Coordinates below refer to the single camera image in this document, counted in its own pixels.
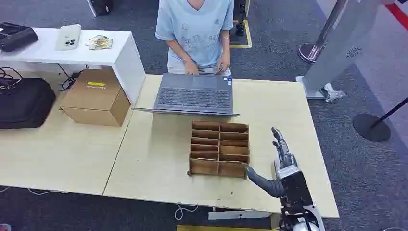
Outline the person's left hand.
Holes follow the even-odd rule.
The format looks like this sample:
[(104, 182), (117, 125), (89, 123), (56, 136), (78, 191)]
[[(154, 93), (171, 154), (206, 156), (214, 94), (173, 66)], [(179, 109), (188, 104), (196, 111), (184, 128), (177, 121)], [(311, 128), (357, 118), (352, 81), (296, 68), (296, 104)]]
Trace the person's left hand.
[(228, 53), (223, 53), (217, 64), (215, 73), (217, 75), (225, 74), (229, 70), (230, 66), (230, 55)]

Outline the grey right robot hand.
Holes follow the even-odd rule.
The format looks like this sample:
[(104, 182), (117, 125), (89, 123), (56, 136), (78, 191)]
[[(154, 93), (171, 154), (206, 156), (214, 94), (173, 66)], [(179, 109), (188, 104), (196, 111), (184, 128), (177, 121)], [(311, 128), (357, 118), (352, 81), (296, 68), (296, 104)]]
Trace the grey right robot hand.
[(275, 137), (273, 145), (277, 150), (277, 163), (275, 163), (276, 179), (268, 180), (258, 175), (251, 166), (246, 167), (246, 175), (255, 185), (266, 191), (270, 196), (285, 197), (296, 188), (296, 176), (299, 166), (295, 156), (289, 151), (282, 133), (275, 127), (271, 128)]

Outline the person's right hand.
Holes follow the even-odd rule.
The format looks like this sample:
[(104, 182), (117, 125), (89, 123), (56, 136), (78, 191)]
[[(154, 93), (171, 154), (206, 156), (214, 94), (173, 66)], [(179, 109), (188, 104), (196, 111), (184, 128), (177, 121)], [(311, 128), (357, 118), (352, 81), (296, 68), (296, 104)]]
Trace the person's right hand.
[(195, 62), (191, 59), (186, 59), (183, 61), (185, 74), (187, 75), (198, 75), (199, 69), (196, 66)]

